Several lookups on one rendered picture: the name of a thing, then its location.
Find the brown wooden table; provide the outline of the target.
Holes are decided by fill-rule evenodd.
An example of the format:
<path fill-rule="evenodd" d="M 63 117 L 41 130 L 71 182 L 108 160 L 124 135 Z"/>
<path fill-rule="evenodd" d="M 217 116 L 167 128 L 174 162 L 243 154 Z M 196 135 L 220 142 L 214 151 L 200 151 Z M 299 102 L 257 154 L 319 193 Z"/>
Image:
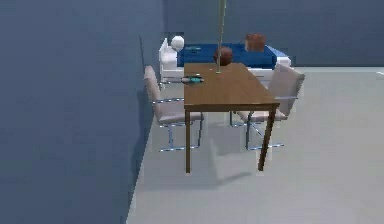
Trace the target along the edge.
<path fill-rule="evenodd" d="M 220 67 L 215 63 L 185 63 L 184 75 L 199 74 L 204 82 L 184 86 L 185 172 L 191 171 L 190 122 L 192 112 L 268 112 L 267 125 L 258 162 L 264 170 L 276 109 L 280 103 L 242 63 Z"/>

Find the white round pillow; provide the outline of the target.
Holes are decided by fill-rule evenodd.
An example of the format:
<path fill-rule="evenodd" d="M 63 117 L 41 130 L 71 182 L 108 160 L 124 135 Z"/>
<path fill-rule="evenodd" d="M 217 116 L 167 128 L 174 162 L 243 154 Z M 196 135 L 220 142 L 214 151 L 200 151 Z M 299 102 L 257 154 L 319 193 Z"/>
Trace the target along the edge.
<path fill-rule="evenodd" d="M 171 40 L 171 47 L 174 51 L 180 52 L 184 48 L 184 38 L 182 36 L 174 36 Z"/>

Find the brown basketball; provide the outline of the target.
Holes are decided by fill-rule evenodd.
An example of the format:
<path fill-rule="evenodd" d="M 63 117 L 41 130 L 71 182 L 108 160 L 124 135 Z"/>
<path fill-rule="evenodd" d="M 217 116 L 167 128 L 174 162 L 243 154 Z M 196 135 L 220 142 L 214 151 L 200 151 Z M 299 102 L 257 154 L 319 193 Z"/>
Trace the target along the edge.
<path fill-rule="evenodd" d="M 217 49 L 213 55 L 215 63 L 220 63 L 221 66 L 227 66 L 232 63 L 233 52 L 232 49 L 226 46 L 222 46 Z"/>

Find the olive green lamp pole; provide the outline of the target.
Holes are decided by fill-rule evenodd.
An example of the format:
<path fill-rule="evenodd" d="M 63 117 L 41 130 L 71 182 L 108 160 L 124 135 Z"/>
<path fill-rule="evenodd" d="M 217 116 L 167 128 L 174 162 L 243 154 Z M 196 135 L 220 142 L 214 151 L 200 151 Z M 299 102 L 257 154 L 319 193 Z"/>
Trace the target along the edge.
<path fill-rule="evenodd" d="M 223 32 L 224 32 L 224 21 L 225 21 L 225 11 L 226 11 L 226 0 L 219 0 L 219 19 L 218 19 L 218 48 L 217 48 L 217 59 L 216 59 L 216 74 L 221 73 L 221 47 L 223 42 Z"/>

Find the reddish brown box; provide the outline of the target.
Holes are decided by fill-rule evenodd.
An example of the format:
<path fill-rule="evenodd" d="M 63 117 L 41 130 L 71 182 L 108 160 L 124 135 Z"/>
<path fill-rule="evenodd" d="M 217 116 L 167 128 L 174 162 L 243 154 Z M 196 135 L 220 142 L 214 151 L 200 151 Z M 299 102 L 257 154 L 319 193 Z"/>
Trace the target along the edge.
<path fill-rule="evenodd" d="M 263 52 L 266 38 L 262 34 L 247 34 L 245 38 L 245 49 L 247 51 Z"/>

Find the white bed with blue cover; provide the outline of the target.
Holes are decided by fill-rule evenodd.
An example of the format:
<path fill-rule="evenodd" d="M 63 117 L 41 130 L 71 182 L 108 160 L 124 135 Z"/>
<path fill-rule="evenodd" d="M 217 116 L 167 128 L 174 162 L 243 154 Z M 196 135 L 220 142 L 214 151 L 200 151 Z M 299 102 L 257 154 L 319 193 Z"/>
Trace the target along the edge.
<path fill-rule="evenodd" d="M 266 45 L 263 52 L 247 52 L 241 43 L 224 43 L 232 50 L 233 63 L 244 64 L 260 81 L 269 81 L 276 64 L 291 66 L 291 59 L 283 52 Z M 160 76 L 162 81 L 182 77 L 185 63 L 213 63 L 217 44 L 185 44 L 176 52 L 164 40 L 159 49 Z"/>

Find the teal and black small object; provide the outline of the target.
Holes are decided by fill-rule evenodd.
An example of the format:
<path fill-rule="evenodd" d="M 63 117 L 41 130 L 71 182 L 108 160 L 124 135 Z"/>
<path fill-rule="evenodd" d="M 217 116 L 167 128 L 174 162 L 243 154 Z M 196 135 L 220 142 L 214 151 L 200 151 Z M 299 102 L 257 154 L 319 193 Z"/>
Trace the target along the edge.
<path fill-rule="evenodd" d="M 187 76 L 187 77 L 183 77 L 181 79 L 181 82 L 183 84 L 197 84 L 197 83 L 203 83 L 204 79 L 200 76 Z"/>

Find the beige metal-frame chair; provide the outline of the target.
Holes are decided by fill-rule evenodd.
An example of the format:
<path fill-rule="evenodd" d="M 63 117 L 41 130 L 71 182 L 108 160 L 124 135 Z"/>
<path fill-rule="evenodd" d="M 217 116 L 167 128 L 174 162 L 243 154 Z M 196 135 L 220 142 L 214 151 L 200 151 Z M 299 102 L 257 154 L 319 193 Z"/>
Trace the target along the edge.
<path fill-rule="evenodd" d="M 144 68 L 143 80 L 157 123 L 168 130 L 168 147 L 160 149 L 160 152 L 184 150 L 185 146 L 174 145 L 172 132 L 173 127 L 186 125 L 184 99 L 162 98 L 155 71 L 151 66 Z"/>
<path fill-rule="evenodd" d="M 277 64 L 275 66 L 272 78 L 268 84 L 268 91 L 279 101 L 280 105 L 276 109 L 275 120 L 287 120 L 291 109 L 298 99 L 301 86 L 305 80 L 305 75 L 289 66 Z M 230 113 L 229 124 L 232 127 L 246 127 L 246 145 L 247 150 L 260 150 L 262 146 L 250 146 L 250 129 L 253 128 L 256 133 L 264 138 L 264 134 L 257 128 L 258 124 L 268 120 L 268 111 L 239 111 L 237 115 L 241 123 L 233 121 L 234 112 Z"/>

